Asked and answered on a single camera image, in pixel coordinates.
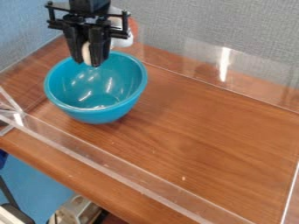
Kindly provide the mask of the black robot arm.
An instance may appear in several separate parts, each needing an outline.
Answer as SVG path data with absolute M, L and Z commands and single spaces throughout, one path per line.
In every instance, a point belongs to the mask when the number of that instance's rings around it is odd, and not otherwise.
M 110 0 L 49 1 L 45 8 L 48 27 L 61 30 L 69 55 L 78 64 L 98 67 L 113 46 L 132 45 L 130 13 L 113 7 Z

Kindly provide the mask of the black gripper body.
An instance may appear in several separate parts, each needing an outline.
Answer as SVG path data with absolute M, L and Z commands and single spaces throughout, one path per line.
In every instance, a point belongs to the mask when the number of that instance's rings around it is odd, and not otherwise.
M 61 30 L 65 25 L 81 25 L 85 29 L 98 26 L 106 28 L 110 38 L 128 39 L 130 13 L 112 6 L 109 1 L 48 1 L 44 7 L 49 13 L 46 23 L 50 29 Z M 121 19 L 121 28 L 110 24 L 110 17 Z

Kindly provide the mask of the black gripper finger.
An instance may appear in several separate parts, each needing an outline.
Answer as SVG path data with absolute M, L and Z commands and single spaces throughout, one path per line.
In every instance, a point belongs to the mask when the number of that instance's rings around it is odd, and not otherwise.
M 65 25 L 62 27 L 64 38 L 66 40 L 69 54 L 73 60 L 80 63 L 86 63 L 88 58 L 84 53 L 84 45 L 88 42 L 88 32 L 81 25 Z
M 92 27 L 88 30 L 90 65 L 98 67 L 108 59 L 110 37 L 108 30 L 101 27 Z

